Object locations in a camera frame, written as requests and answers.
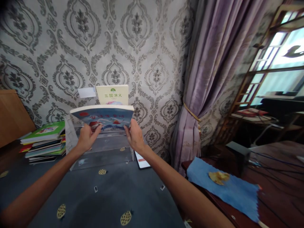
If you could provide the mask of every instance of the patterned wall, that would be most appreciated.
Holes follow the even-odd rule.
[[[144,138],[167,159],[196,1],[18,0],[0,22],[0,81],[37,127],[98,104],[77,89],[129,85]]]

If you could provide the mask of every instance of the cleaning cloth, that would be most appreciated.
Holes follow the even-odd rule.
[[[223,182],[224,185],[218,185],[208,175],[209,172],[217,171],[222,172],[196,157],[187,169],[187,176],[190,182],[205,188],[224,202],[247,215],[254,222],[258,222],[258,185],[250,184],[231,174],[230,179]]]

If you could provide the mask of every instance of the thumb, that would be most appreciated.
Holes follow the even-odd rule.
[[[127,136],[128,142],[131,143],[131,134],[130,134],[129,128],[126,125],[124,126],[124,130],[126,131],[126,136]]]
[[[99,126],[96,128],[95,132],[91,135],[90,141],[91,141],[92,143],[95,142],[95,140],[97,139],[99,133],[101,132],[101,128],[102,128],[102,124],[99,125]]]

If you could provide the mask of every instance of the acrylic box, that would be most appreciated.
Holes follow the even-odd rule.
[[[80,129],[83,124],[70,114],[65,116],[66,125],[66,154],[78,142]],[[85,152],[70,168],[77,170],[134,160],[125,131],[106,132],[99,134],[91,150]]]

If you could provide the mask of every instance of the red book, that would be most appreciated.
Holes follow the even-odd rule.
[[[19,151],[19,153],[22,153],[22,152],[27,152],[29,151],[31,148],[32,148],[32,143],[31,144],[27,144],[27,145],[24,145],[21,150]]]
[[[268,112],[261,111],[261,110],[258,110],[258,109],[254,109],[254,108],[239,110],[239,111],[236,112],[236,114],[241,115],[241,116],[245,116],[245,117],[263,116],[267,113]]]

